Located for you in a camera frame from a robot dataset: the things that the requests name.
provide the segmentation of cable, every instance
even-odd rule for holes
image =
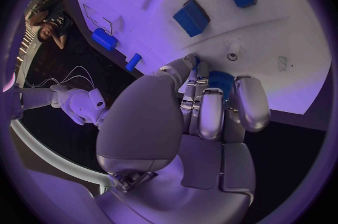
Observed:
[[[25,73],[25,72],[26,72],[26,65],[27,65],[27,60],[25,60],[24,65],[23,65],[23,75],[24,75],[24,78],[25,78],[25,83],[26,83],[29,87],[42,87],[42,86],[44,86],[47,82],[49,82],[50,80],[54,81],[54,82],[57,83],[57,84],[62,84],[62,83],[65,83],[65,82],[70,81],[70,80],[73,79],[73,78],[80,77],[80,78],[86,79],[86,80],[90,83],[90,85],[93,87],[93,89],[95,89],[95,86],[94,86],[94,82],[93,82],[92,77],[90,76],[90,74],[89,74],[89,72],[87,71],[87,69],[85,69],[85,68],[84,68],[83,66],[81,66],[81,65],[77,65],[76,67],[74,67],[74,68],[69,72],[69,74],[68,74],[61,82],[59,82],[59,81],[58,81],[57,79],[55,79],[55,78],[49,78],[49,79],[45,79],[44,81],[40,82],[38,85],[31,85],[31,84],[28,82],[28,80],[27,80],[27,78],[26,78],[26,73]],[[73,76],[73,77],[67,79],[67,78],[71,75],[71,73],[72,73],[76,68],[82,68],[84,71],[86,71],[86,73],[88,74],[90,80],[89,80],[88,78],[82,76],[82,75],[76,75],[76,76]]]

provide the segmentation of person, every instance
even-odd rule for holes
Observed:
[[[68,28],[73,25],[62,0],[49,0],[27,23],[41,27],[37,33],[40,42],[43,43],[52,37],[60,49],[65,47]]]

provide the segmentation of dark shirt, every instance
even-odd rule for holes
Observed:
[[[73,25],[62,0],[49,0],[42,6],[41,11],[43,10],[48,10],[46,20],[57,25],[59,36],[65,35],[68,28]]]

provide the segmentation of white robot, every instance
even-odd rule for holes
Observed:
[[[113,223],[125,223],[112,213],[116,207],[130,223],[238,223],[255,192],[244,132],[268,124],[268,102],[248,76],[235,79],[224,101],[221,89],[208,87],[207,64],[196,66],[189,54],[141,77],[109,110],[98,89],[14,86],[12,117],[51,104],[78,124],[98,126],[97,159],[113,186],[96,202]],[[179,107],[177,92],[188,78]]]

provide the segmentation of man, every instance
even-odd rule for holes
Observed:
[[[49,0],[27,23],[31,26],[41,26],[37,33],[40,42],[52,37],[61,49],[65,47],[68,28],[73,24],[62,0]]]

